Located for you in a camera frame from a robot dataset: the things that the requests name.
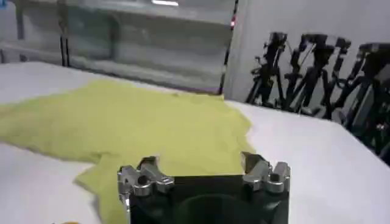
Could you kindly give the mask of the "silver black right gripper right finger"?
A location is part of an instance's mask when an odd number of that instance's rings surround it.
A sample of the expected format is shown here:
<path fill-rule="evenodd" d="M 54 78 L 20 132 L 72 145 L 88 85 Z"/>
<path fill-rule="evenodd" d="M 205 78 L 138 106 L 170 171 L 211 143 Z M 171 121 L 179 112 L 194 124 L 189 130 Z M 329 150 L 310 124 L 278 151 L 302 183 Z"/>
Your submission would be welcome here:
<path fill-rule="evenodd" d="M 243 183 L 254 192 L 261 189 L 272 194 L 290 191 L 291 168 L 288 163 L 279 161 L 273 167 L 261 155 L 242 151 L 241 165 L 244 169 Z"/>

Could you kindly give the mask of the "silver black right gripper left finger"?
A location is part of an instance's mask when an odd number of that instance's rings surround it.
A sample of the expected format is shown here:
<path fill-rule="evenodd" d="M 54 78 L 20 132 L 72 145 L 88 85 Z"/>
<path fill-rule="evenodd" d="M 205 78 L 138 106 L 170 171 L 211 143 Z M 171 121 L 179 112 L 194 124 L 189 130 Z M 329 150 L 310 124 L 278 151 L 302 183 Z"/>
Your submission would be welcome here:
<path fill-rule="evenodd" d="M 136 167 L 121 166 L 117 171 L 118 195 L 121 201 L 130 196 L 150 196 L 153 191 L 167 194 L 175 185 L 174 177 L 165 175 L 158 166 L 159 157 L 147 156 Z"/>

